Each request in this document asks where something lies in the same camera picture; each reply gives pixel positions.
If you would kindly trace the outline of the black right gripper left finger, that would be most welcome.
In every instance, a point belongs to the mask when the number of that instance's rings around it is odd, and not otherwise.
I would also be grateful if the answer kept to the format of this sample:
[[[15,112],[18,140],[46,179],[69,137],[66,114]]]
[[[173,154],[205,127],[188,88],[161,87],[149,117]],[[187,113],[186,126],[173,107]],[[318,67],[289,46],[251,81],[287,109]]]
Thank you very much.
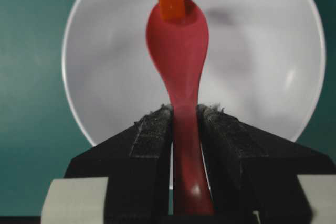
[[[74,157],[42,223],[155,223],[168,213],[173,109],[164,105]]]

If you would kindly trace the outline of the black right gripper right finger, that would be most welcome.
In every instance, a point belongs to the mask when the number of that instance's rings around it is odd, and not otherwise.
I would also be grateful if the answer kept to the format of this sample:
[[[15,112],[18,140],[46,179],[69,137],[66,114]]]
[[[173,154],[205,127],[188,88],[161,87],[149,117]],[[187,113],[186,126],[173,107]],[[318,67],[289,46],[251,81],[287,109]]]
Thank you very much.
[[[335,223],[335,163],[321,152],[199,105],[217,214],[236,223]]]

